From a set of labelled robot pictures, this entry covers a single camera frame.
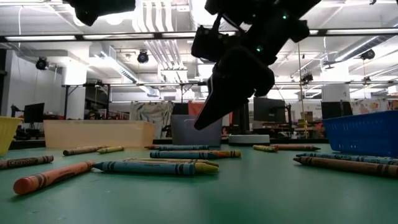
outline crayon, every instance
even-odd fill
[[[123,151],[123,150],[124,150],[124,147],[116,146],[116,147],[106,147],[106,148],[98,149],[97,152],[104,154],[104,153],[110,153],[110,152],[119,152],[119,151]]]
[[[151,158],[164,159],[221,159],[225,157],[241,157],[240,151],[160,151],[151,152]]]
[[[278,147],[275,146],[253,146],[254,150],[264,151],[264,152],[278,152]]]
[[[98,149],[102,149],[102,148],[105,148],[105,147],[107,147],[107,146],[77,147],[75,149],[64,150],[63,151],[63,155],[64,156],[72,156],[72,155],[77,155],[77,154],[96,152]]]
[[[344,161],[338,159],[324,159],[316,157],[296,157],[294,161],[307,166],[322,167],[347,172],[357,172],[362,174],[377,175],[382,177],[398,178],[398,166],[373,164],[369,162]]]
[[[148,159],[148,158],[127,158],[124,159],[123,162],[134,162],[134,161],[143,161],[143,162],[168,162],[168,163],[194,163],[194,162],[201,162],[204,164],[208,164],[211,166],[219,166],[217,162],[208,161],[204,159]]]
[[[277,147],[278,150],[290,150],[290,151],[315,151],[319,150],[319,147],[315,146],[304,146],[304,145],[295,145],[295,144],[278,144],[273,145]]]
[[[37,156],[20,159],[0,160],[0,169],[10,169],[15,167],[32,166],[37,164],[46,164],[54,160],[53,156]]]
[[[146,146],[146,149],[157,149],[160,151],[180,151],[180,150],[203,150],[209,149],[209,146],[205,145],[186,145],[186,146]]]
[[[122,162],[107,161],[93,165],[94,168],[107,172],[131,172],[144,174],[174,174],[174,175],[195,175],[214,173],[218,167],[204,163],[156,163],[156,162]]]
[[[77,164],[49,170],[17,180],[14,184],[14,191],[19,195],[28,194],[48,185],[60,182],[75,175],[91,170],[93,161],[79,162]]]
[[[324,159],[341,159],[347,161],[356,162],[369,162],[375,164],[385,164],[385,165],[398,165],[398,159],[385,159],[375,156],[354,156],[354,155],[344,155],[344,154],[332,154],[332,153],[302,153],[296,155],[297,157],[307,156],[307,157],[317,157]]]

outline translucent plastic bin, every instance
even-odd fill
[[[193,127],[196,116],[172,115],[172,136],[174,145],[209,145],[220,147],[222,119],[198,131]]]
[[[0,156],[5,155],[10,148],[15,131],[18,124],[21,123],[20,118],[8,118],[0,116]]]
[[[155,125],[145,121],[44,121],[45,145],[52,149],[82,146],[151,146]]]
[[[323,125],[334,151],[398,157],[398,111],[324,119]]]

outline crayon tip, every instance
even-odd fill
[[[217,166],[212,166],[201,162],[195,163],[195,172],[209,174],[217,171],[218,171]]]
[[[96,168],[96,169],[102,170],[102,165],[103,164],[104,164],[104,162],[99,162],[99,163],[93,164],[93,167]]]
[[[33,182],[30,178],[21,178],[14,184],[14,191],[19,195],[27,194],[32,191]]]

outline gray box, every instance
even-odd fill
[[[174,145],[221,146],[223,120],[219,119],[205,129],[198,131],[193,127],[195,115],[172,115],[172,136]]]

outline desk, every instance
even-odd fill
[[[318,144],[321,152],[329,145]],[[394,223],[398,180],[305,167],[299,152],[277,154],[251,147],[241,159],[220,159],[215,176],[176,177],[90,172],[17,197],[18,178],[93,159],[148,157],[147,151],[82,154],[9,151],[7,158],[53,154],[52,164],[0,170],[2,223]]]

